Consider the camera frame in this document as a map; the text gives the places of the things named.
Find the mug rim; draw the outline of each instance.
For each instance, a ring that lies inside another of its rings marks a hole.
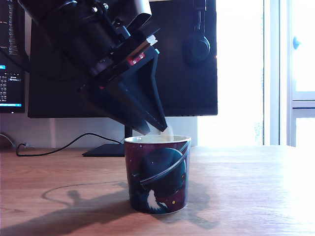
[[[173,137],[174,141],[144,141],[142,139],[147,139],[147,138],[161,138],[161,137]],[[190,137],[187,136],[181,136],[181,135],[142,135],[142,136],[133,136],[129,138],[124,139],[124,143],[130,143],[130,144],[174,144],[174,143],[182,143],[182,142],[187,142],[191,141]]]

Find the monitor base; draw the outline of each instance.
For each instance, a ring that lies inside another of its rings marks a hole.
[[[125,145],[123,144],[104,144],[82,154],[83,156],[109,157],[125,156]]]

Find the white powder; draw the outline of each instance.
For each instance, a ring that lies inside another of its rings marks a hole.
[[[161,136],[166,136],[167,137],[167,141],[174,141],[174,133],[173,133],[173,129],[172,126],[167,123],[167,128],[161,132]]]

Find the computer monitor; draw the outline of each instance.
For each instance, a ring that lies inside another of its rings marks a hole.
[[[12,25],[13,2],[0,1],[0,48],[18,61],[17,42]],[[19,39],[25,41],[25,13],[18,7]],[[0,54],[0,113],[25,112],[25,74]]]
[[[166,116],[201,116],[218,113],[216,1],[208,0],[205,36],[210,42],[209,57],[201,64],[186,65],[182,46],[193,32],[192,0],[150,2],[152,17],[160,30],[155,34],[160,51],[156,82]],[[51,48],[43,33],[32,24],[31,60],[45,74],[30,77],[29,111],[31,118],[103,117],[78,93],[83,83],[78,69],[61,53]]]

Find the white wall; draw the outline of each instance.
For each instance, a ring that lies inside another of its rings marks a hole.
[[[26,50],[31,50],[31,19],[26,16]],[[26,75],[26,111],[28,108],[28,83]],[[174,134],[192,137],[192,145],[197,145],[197,117],[167,118]],[[92,132],[110,139],[121,140],[124,127],[109,118],[51,118],[30,119],[25,114],[1,114],[1,132],[8,134],[16,143],[27,142],[36,148],[59,148],[77,136]],[[86,136],[75,142],[73,148],[93,148],[108,143],[97,137]]]

